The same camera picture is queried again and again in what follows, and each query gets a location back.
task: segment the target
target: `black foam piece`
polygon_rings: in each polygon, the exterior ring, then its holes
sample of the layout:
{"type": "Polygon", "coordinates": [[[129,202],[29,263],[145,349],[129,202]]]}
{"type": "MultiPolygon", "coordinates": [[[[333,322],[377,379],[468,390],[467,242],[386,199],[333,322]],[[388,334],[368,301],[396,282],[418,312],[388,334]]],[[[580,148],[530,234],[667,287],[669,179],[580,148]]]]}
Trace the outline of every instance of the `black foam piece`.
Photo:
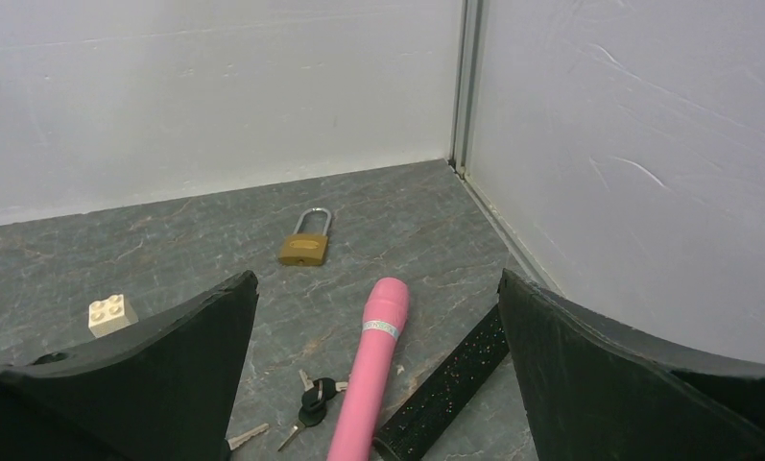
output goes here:
{"type": "Polygon", "coordinates": [[[383,459],[421,459],[507,356],[497,307],[376,431],[373,445],[383,459]]]}
{"type": "Polygon", "coordinates": [[[765,365],[620,324],[504,271],[499,309],[542,460],[765,459],[765,365]]]}
{"type": "Polygon", "coordinates": [[[257,279],[231,277],[108,336],[0,367],[0,460],[218,460],[257,279]]]}

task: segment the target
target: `pink cylindrical object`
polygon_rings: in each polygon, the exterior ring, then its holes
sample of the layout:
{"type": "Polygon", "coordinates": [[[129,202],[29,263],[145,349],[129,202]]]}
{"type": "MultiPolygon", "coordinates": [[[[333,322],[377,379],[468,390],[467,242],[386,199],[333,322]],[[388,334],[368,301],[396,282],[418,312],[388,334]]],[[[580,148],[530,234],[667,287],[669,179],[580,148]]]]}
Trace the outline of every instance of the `pink cylindrical object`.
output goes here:
{"type": "Polygon", "coordinates": [[[371,439],[396,340],[407,320],[409,298],[407,285],[392,278],[378,281],[368,296],[362,315],[362,336],[328,461],[367,461],[371,454],[371,439]]]}

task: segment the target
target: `padlock body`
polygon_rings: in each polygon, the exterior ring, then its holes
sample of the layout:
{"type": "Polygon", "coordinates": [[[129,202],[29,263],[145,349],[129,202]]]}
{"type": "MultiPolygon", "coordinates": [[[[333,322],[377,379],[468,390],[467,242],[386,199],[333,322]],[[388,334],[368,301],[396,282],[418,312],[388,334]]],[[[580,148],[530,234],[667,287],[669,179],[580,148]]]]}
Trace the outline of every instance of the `padlock body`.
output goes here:
{"type": "Polygon", "coordinates": [[[320,266],[325,262],[328,237],[318,233],[295,233],[286,237],[277,260],[286,266],[320,266]]]}

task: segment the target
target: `key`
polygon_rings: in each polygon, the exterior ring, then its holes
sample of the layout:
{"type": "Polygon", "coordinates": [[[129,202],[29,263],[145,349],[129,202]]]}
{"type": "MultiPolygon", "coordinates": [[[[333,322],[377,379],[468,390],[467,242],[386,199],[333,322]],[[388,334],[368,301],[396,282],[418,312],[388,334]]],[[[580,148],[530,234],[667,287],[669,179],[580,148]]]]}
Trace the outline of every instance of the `key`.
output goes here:
{"type": "Polygon", "coordinates": [[[292,433],[286,437],[286,440],[284,440],[282,444],[280,444],[280,448],[277,449],[277,451],[282,451],[288,447],[289,444],[291,444],[292,441],[295,440],[305,428],[313,427],[322,423],[327,412],[328,411],[325,408],[325,405],[323,405],[323,408],[321,408],[319,411],[315,412],[308,412],[305,411],[304,408],[301,408],[298,412],[298,422],[294,425],[294,427],[292,427],[292,433]]]}
{"type": "Polygon", "coordinates": [[[229,450],[235,451],[238,447],[246,444],[252,437],[266,432],[266,429],[268,428],[269,428],[269,425],[264,423],[262,425],[259,425],[255,429],[244,432],[243,434],[237,437],[232,437],[231,439],[227,439],[227,443],[229,444],[229,450]]]}
{"type": "Polygon", "coordinates": [[[321,377],[319,379],[315,379],[313,384],[317,386],[320,382],[323,384],[323,395],[325,396],[326,400],[334,399],[338,393],[344,392],[348,388],[347,382],[338,382],[334,379],[331,379],[330,377],[321,377]]]}
{"type": "Polygon", "coordinates": [[[306,372],[303,370],[300,370],[300,379],[303,380],[303,391],[307,391],[314,387],[314,383],[311,382],[311,378],[309,378],[306,372]]]}
{"type": "Polygon", "coordinates": [[[323,382],[318,380],[315,387],[305,391],[300,397],[300,408],[309,413],[320,411],[325,406],[326,400],[323,382]]]}

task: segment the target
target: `black curved foam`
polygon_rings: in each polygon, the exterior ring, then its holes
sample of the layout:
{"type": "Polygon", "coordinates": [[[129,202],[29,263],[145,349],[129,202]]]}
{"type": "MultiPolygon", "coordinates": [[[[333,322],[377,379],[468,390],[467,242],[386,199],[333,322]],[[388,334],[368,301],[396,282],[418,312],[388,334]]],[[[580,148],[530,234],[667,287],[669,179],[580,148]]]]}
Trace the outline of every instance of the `black curved foam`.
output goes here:
{"type": "Polygon", "coordinates": [[[499,292],[539,459],[765,459],[764,364],[656,338],[507,270],[499,292]]]}
{"type": "Polygon", "coordinates": [[[218,460],[250,341],[247,271],[108,336],[0,367],[0,460],[218,460]]]}

